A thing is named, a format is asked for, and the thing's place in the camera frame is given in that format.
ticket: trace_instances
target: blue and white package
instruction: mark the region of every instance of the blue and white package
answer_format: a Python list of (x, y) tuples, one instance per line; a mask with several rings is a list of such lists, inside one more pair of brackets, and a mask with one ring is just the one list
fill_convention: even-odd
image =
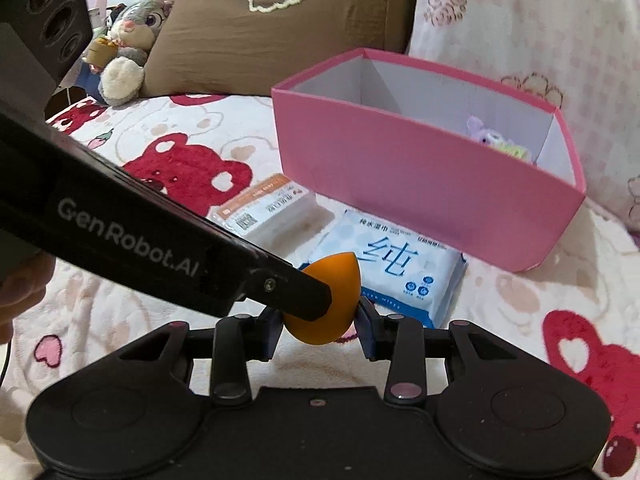
[(415, 317), (427, 328), (445, 320), (465, 272), (463, 255), (409, 229), (358, 211), (347, 211), (309, 258), (353, 252), (360, 264), (362, 295)]

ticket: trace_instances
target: bed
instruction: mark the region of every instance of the bed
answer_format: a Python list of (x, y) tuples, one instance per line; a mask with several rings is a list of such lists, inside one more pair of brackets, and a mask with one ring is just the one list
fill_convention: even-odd
[[(119, 108), (99, 107), (87, 98), (49, 123), (204, 216), (203, 204), (224, 200), (230, 186), (228, 175), (212, 174), (211, 168), (226, 160), (242, 162), (252, 183), (280, 170), (269, 98), (184, 94)], [(183, 179), (190, 186), (181, 187)], [(318, 202), (325, 214), (274, 248), (294, 265), (305, 261), (344, 211), (332, 200)], [(640, 253), (625, 227), (587, 200), (536, 269), (516, 276), (469, 258), (450, 313), (573, 374), (606, 400), (612, 433), (596, 464), (606, 478), (633, 480), (640, 474), (638, 276)], [(259, 311), (258, 304), (245, 301), (232, 312)], [(0, 478), (30, 480), (40, 470), (23, 427), (37, 393), (175, 319), (192, 328), (217, 321), (59, 262), (45, 300), (15, 322), (0, 396)], [(273, 361), (250, 363), (249, 370), (254, 392), (263, 385), (382, 388), (388, 364), (365, 360), (350, 329), (318, 348), (284, 333)], [(428, 375), (431, 393), (446, 386), (442, 362), (428, 361)], [(191, 387), (206, 394), (207, 385), (207, 364), (197, 363)]]

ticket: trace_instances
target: brown cushion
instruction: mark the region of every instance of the brown cushion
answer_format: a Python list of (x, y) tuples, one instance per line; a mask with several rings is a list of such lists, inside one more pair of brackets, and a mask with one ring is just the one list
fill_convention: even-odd
[(142, 94), (268, 96), (283, 79), (353, 48), (404, 52), (411, 33), (415, 0), (290, 1), (253, 0), (262, 10), (252, 12), (249, 0), (176, 0)]

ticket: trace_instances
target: orange makeup sponge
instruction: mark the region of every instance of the orange makeup sponge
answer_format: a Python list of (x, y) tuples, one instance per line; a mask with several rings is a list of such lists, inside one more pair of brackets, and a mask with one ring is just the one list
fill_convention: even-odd
[(354, 253), (332, 254), (310, 264), (302, 272), (326, 283), (332, 302), (324, 316), (315, 321), (284, 315), (284, 326), (303, 343), (324, 345), (342, 336), (353, 322), (360, 299), (360, 267)]

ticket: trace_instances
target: human hand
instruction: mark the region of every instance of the human hand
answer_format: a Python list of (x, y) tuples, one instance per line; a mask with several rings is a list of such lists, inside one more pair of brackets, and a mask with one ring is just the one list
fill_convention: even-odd
[(39, 253), (20, 264), (0, 285), (0, 344), (14, 335), (14, 318), (42, 301), (55, 268), (55, 257)]

